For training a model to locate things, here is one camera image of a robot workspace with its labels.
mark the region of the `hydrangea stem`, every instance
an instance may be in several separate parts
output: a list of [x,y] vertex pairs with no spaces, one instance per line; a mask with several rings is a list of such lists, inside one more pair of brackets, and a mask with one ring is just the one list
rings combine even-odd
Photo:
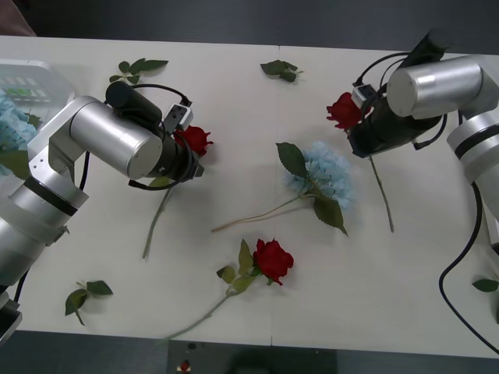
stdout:
[[159,207],[156,210],[156,214],[154,215],[154,219],[152,223],[150,224],[150,229],[149,229],[149,234],[147,235],[147,240],[146,240],[146,245],[143,248],[143,254],[142,258],[146,259],[147,256],[149,256],[149,251],[150,251],[150,243],[153,240],[153,233],[154,233],[154,228],[156,227],[157,220],[159,219],[159,216],[161,216],[161,213],[165,211],[165,204],[168,196],[170,196],[170,192],[172,189],[168,189],[165,193],[165,197],[163,197],[163,200],[159,204]]
[[381,195],[383,195],[384,205],[387,207],[387,215],[388,215],[388,223],[390,224],[390,231],[394,232],[395,228],[393,226],[393,220],[391,219],[391,211],[390,211],[390,205],[388,205],[387,195],[384,193],[383,184],[381,183],[380,176],[377,173],[376,166],[374,165],[374,161],[371,156],[369,157],[369,161],[371,162],[371,166],[373,167],[374,175],[376,176],[377,180],[377,185],[380,186]]
[[229,222],[228,224],[223,224],[222,226],[214,228],[213,230],[211,230],[211,232],[222,231],[222,230],[225,230],[226,228],[230,228],[231,226],[233,226],[235,224],[242,224],[244,222],[250,222],[251,220],[255,220],[257,218],[261,218],[261,217],[267,216],[268,214],[273,213],[276,210],[281,209],[283,206],[286,206],[286,205],[288,205],[290,203],[293,203],[294,201],[296,201],[298,199],[306,199],[306,198],[309,198],[309,197],[314,197],[314,196],[312,196],[312,195],[310,195],[310,196],[308,196],[308,195],[297,196],[297,197],[295,197],[295,198],[293,198],[291,200],[286,201],[285,203],[281,204],[280,206],[278,206],[278,207],[276,207],[276,208],[274,208],[272,210],[269,210],[268,212],[265,212],[263,214],[258,214],[256,216],[252,216],[252,217],[243,218],[241,220],[232,221],[232,222]]
[[210,309],[210,311],[208,313],[206,313],[204,316],[202,316],[201,318],[199,318],[195,323],[193,323],[192,325],[186,327],[185,329],[183,330],[180,330],[176,333],[173,333],[172,335],[168,335],[166,338],[164,339],[161,339],[158,344],[163,344],[163,343],[166,343],[167,341],[171,340],[171,339],[175,339],[176,337],[179,337],[180,335],[183,335],[184,333],[187,333],[189,331],[191,331],[194,327],[197,327],[199,326],[202,322],[204,322],[206,319],[210,318],[213,313],[218,309],[220,308],[227,300],[229,300],[232,296],[236,296],[238,295],[237,292],[229,292],[222,300],[220,300],[218,302],[218,304],[216,304],[216,306],[214,306],[213,308]]

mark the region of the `red object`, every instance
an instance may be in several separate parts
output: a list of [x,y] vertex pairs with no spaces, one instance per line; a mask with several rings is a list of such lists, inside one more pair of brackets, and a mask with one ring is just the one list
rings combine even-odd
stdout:
[[183,146],[184,142],[176,135],[182,136],[191,150],[199,154],[200,156],[204,156],[206,154],[206,146],[208,144],[213,144],[213,142],[208,142],[208,135],[211,132],[204,132],[201,127],[189,126],[186,131],[176,130],[173,134],[175,137],[175,141]]
[[349,92],[343,93],[338,101],[330,107],[326,107],[329,113],[330,121],[338,121],[334,127],[338,129],[348,130],[355,126],[360,121],[361,111],[357,108],[352,100],[352,94]]
[[187,370],[189,370],[190,368],[190,364],[187,360],[185,360],[182,364],[180,364],[180,370],[182,372],[187,372]]
[[295,262],[293,256],[282,249],[275,239],[267,244],[258,239],[257,250],[253,258],[261,272],[280,285],[282,282],[279,277],[287,275],[288,269],[291,269]]

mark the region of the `table surface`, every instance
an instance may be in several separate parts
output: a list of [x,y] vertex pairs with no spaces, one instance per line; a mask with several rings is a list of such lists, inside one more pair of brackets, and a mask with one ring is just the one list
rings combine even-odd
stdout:
[[[141,252],[163,192],[132,189],[93,157],[90,199],[69,222],[71,235],[47,248],[27,278],[21,329],[163,337],[223,297],[225,287],[214,273],[237,260],[241,238],[252,247],[258,238],[276,238],[296,260],[285,285],[252,286],[181,339],[494,357],[438,292],[438,277],[462,251],[475,215],[472,191],[444,137],[424,151],[404,146],[375,157],[395,222],[392,234],[369,161],[354,157],[345,134],[326,119],[325,107],[387,52],[14,37],[0,37],[0,47],[3,58],[48,62],[80,94],[99,99],[120,61],[167,59],[164,71],[144,81],[187,94],[193,125],[210,131],[215,143],[202,159],[205,175],[173,190],[147,261]],[[277,58],[305,71],[296,83],[261,72],[260,63]],[[499,57],[490,58],[499,67]],[[374,69],[366,80],[377,85],[381,72]],[[162,91],[144,92],[162,110],[177,101]],[[291,192],[282,183],[274,143],[307,148],[316,140],[352,165],[356,204],[345,215],[348,237],[319,222],[307,203],[211,233],[286,201]],[[471,285],[493,270],[497,259],[484,225],[445,286],[463,316],[498,346],[491,297]],[[83,306],[87,326],[64,317],[75,282],[98,279],[115,294]]]

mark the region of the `black cable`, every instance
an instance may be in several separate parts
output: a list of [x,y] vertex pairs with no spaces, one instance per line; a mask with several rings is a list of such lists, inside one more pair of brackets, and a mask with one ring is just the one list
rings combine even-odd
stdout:
[[161,84],[153,84],[153,83],[142,83],[142,84],[134,84],[131,86],[134,90],[137,88],[159,88],[160,90],[165,90],[165,91],[170,91],[173,92],[174,94],[179,95],[182,98],[182,101],[180,101],[180,104],[185,105],[187,107],[190,107],[192,104],[189,99],[187,98],[186,95],[184,95],[182,92],[177,91],[173,88],[162,86]]
[[433,144],[434,142],[436,142],[437,139],[440,138],[441,135],[444,133],[446,125],[447,125],[447,114],[442,116],[442,125],[440,126],[440,129],[438,130],[437,134],[435,134],[435,136],[433,138],[431,138],[430,140],[426,140],[426,141],[421,142],[421,143],[414,143],[413,144],[414,149],[421,150],[425,146],[429,146],[430,144]]
[[23,291],[23,285],[24,281],[26,280],[26,277],[28,276],[29,270],[24,273],[24,275],[19,279],[19,282],[17,282],[17,289],[16,289],[16,296],[14,296],[14,302],[19,303],[19,298],[21,297],[21,292]]
[[391,64],[387,67],[387,69],[384,71],[384,73],[383,73],[383,75],[381,76],[381,79],[380,79],[380,90],[381,90],[381,88],[383,87],[383,79],[384,79],[384,76],[386,76],[386,75],[387,75],[388,70],[390,70],[390,68],[391,68],[393,65],[396,65],[396,64],[398,64],[399,62],[402,62],[402,61],[404,61],[404,60],[405,60],[405,58],[401,58],[400,60],[397,60],[397,61],[395,61],[395,62],[392,62],[392,63],[391,63]]
[[444,272],[440,275],[440,278],[438,279],[438,289],[440,290],[440,293],[442,295],[442,298],[444,298],[445,302],[447,303],[448,307],[451,309],[451,311],[459,318],[459,320],[466,326],[468,327],[468,330],[470,330],[476,337],[478,337],[482,343],[484,343],[488,348],[490,348],[492,351],[497,353],[499,355],[499,350],[495,348],[491,343],[489,343],[482,335],[478,333],[465,319],[459,312],[456,310],[456,308],[451,304],[449,301],[447,295],[445,294],[444,290],[444,279],[451,272],[452,269],[454,269],[461,261],[462,259],[465,258],[465,256],[468,254],[469,250],[473,246],[473,243],[476,240],[476,237],[478,236],[478,231],[480,230],[480,225],[482,224],[482,214],[483,214],[483,206],[482,206],[482,198],[480,196],[480,191],[478,190],[478,187],[476,186],[475,182],[471,184],[473,187],[473,192],[475,193],[475,201],[476,201],[476,221],[475,221],[475,227],[473,228],[473,232],[471,236],[469,237],[468,243],[466,244],[465,248],[462,250],[461,254],[458,256],[457,259],[455,259],[451,265],[449,265]]
[[81,176],[81,182],[80,182],[80,189],[83,191],[85,188],[85,185],[87,183],[87,176],[88,176],[88,165],[90,163],[90,152],[87,151],[85,153],[85,164],[83,165],[83,174]]
[[161,187],[150,187],[149,185],[143,185],[142,183],[132,181],[132,180],[130,180],[128,182],[129,186],[135,187],[137,189],[144,189],[146,191],[163,191],[165,189],[170,189],[171,187],[176,186],[179,183],[182,183],[182,182],[185,182],[188,180],[187,175],[190,172],[190,168],[193,166],[194,153],[193,153],[193,150],[190,149],[189,144],[187,144],[186,139],[183,136],[181,136],[179,134],[175,134],[175,135],[178,136],[184,142],[184,145],[186,146],[186,149],[187,149],[187,155],[189,157],[186,169],[185,169],[184,173],[182,174],[182,176],[180,178],[178,178],[176,181],[174,181],[170,184],[167,184],[167,185],[163,185]]
[[391,55],[387,55],[387,56],[384,56],[378,60],[376,60],[375,62],[373,62],[371,65],[367,66],[366,70],[363,71],[363,73],[360,75],[359,78],[357,78],[356,80],[356,86],[361,86],[363,83],[362,83],[362,79],[363,77],[367,74],[367,72],[369,72],[374,66],[376,66],[377,64],[383,62],[383,61],[386,61],[388,60],[389,58],[393,58],[393,57],[398,57],[398,56],[407,56],[409,54],[409,52],[398,52],[398,53],[392,53]]

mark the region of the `green leaf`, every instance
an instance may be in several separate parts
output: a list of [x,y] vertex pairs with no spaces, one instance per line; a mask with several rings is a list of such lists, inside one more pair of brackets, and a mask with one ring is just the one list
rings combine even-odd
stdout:
[[78,311],[76,310],[76,311],[75,311],[75,314],[76,314],[76,316],[78,317],[78,320],[80,321],[81,325],[82,325],[82,326],[85,326],[85,323],[83,323],[83,320],[81,319],[80,312],[78,312]]
[[118,64],[118,68],[120,72],[128,72],[130,70],[130,64],[127,61],[121,61]]
[[278,76],[286,70],[286,64],[281,60],[268,62],[267,64],[260,64],[265,74],[269,76]]
[[243,239],[241,241],[241,249],[239,250],[239,275],[247,275],[250,267],[253,266],[253,257],[250,253],[250,247]]
[[258,277],[259,275],[262,274],[262,270],[260,270],[259,267],[254,267],[253,271],[251,272],[251,277]]
[[129,73],[132,74],[133,76],[138,74],[140,72],[140,70],[142,69],[142,64],[144,61],[146,61],[145,58],[139,58],[137,61],[135,61],[132,64],[132,66],[130,66]]
[[87,300],[87,296],[87,290],[83,288],[72,292],[65,300],[65,315],[69,316],[81,308],[85,300]]
[[343,234],[349,236],[343,226],[343,214],[338,201],[325,196],[316,197],[313,201],[313,211],[317,218],[333,228],[339,228]]
[[103,280],[87,282],[87,290],[95,295],[112,295],[112,290]]
[[117,80],[120,80],[121,78],[122,78],[122,76],[111,76],[109,78],[109,83],[116,82]]
[[152,72],[153,70],[157,70],[162,68],[168,64],[168,61],[164,60],[147,60],[140,66],[141,72]]
[[127,76],[126,80],[128,80],[131,84],[137,84],[139,82],[140,76]]
[[235,270],[232,266],[222,267],[217,275],[221,278],[226,284],[230,284],[234,281],[235,278]]
[[24,113],[28,117],[28,123],[33,125],[35,129],[38,129],[41,125],[41,118],[36,115],[31,115],[30,113]]
[[287,61],[284,61],[284,63],[286,64],[286,68],[292,70],[293,72],[295,72],[296,70],[298,70],[298,68],[296,66],[294,66],[293,64],[290,64]]
[[0,154],[0,165],[12,171],[17,178],[26,180],[30,176],[27,150],[11,150]]
[[279,78],[285,80],[286,82],[293,83],[296,79],[296,74],[294,72],[282,72]]
[[299,148],[291,143],[276,143],[282,166],[297,177],[306,178],[305,157]]
[[232,287],[238,294],[242,294],[253,283],[255,277],[240,277],[234,281]]
[[157,177],[149,184],[149,187],[164,187],[169,182],[170,182],[169,177]]
[[480,279],[473,283],[478,291],[494,292],[499,288],[499,282],[493,279]]

